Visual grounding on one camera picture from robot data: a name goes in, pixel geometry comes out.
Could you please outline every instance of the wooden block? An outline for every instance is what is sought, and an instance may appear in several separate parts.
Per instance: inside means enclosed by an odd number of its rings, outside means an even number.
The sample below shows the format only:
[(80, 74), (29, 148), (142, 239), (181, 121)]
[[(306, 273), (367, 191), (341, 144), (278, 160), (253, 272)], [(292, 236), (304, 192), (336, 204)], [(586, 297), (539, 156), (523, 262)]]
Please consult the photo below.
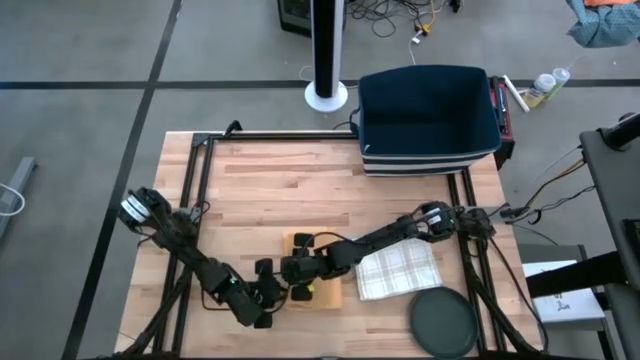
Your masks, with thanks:
[[(293, 250), (293, 237), (297, 232), (308, 231), (289, 231), (284, 233), (284, 254), (285, 256), (291, 255)], [(331, 235), (319, 235), (314, 239), (314, 247), (309, 247), (309, 253), (313, 252), (314, 248), (318, 248), (329, 243), (339, 240), (335, 236)], [(285, 308), (287, 310), (301, 310), (301, 311), (316, 311), (316, 310), (332, 310), (342, 308), (342, 282), (340, 278), (331, 280), (322, 280), (317, 278), (313, 281), (313, 298), (311, 301), (293, 301), (289, 296)]]

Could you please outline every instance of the plaid towel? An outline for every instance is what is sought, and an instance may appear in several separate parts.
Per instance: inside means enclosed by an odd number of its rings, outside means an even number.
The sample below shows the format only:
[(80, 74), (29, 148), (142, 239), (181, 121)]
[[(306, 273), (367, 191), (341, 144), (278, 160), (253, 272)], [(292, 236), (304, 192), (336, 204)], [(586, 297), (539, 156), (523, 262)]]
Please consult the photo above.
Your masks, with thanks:
[(356, 266), (360, 300), (383, 299), (442, 285), (431, 245), (408, 239), (362, 259)]

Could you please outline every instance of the wooden table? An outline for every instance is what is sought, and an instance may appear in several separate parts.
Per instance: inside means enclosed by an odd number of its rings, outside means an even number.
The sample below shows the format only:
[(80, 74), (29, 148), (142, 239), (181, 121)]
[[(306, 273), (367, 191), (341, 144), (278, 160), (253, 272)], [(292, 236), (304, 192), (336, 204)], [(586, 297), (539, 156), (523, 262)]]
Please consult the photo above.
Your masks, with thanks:
[[(192, 133), (167, 133), (154, 188), (177, 207)], [(200, 155), (196, 169), (200, 169)], [(492, 156), (471, 167), (477, 202), (504, 202)], [(459, 193), (464, 204), (462, 181)], [(191, 192), (195, 201), (197, 180)], [(357, 237), (395, 220), (428, 200), (450, 203), (445, 176), (372, 178), (363, 174), (358, 144), (350, 140), (224, 141), (215, 146), (207, 192), (211, 210), (204, 216), (199, 247), (253, 279), (254, 261), (282, 256), (282, 234), (290, 230), (334, 228)], [(526, 282), (510, 226), (496, 225), (495, 241), (505, 253), (522, 288)], [(466, 296), (458, 242), (431, 245), (444, 285)], [(534, 318), (493, 248), (488, 251), (498, 302), (534, 346), (540, 336)], [(160, 303), (169, 255), (146, 242), (138, 251), (116, 350), (131, 344)], [(360, 301), (353, 274), (342, 278), (341, 310), (283, 310), (269, 330), (246, 328), (229, 312), (200, 305), (194, 279), (181, 355), (184, 357), (418, 357), (428, 356), (408, 332), (407, 294)], [(482, 319), (490, 349), (495, 349), (489, 316)], [(171, 339), (173, 318), (167, 327)], [(476, 354), (474, 349), (469, 355)]]

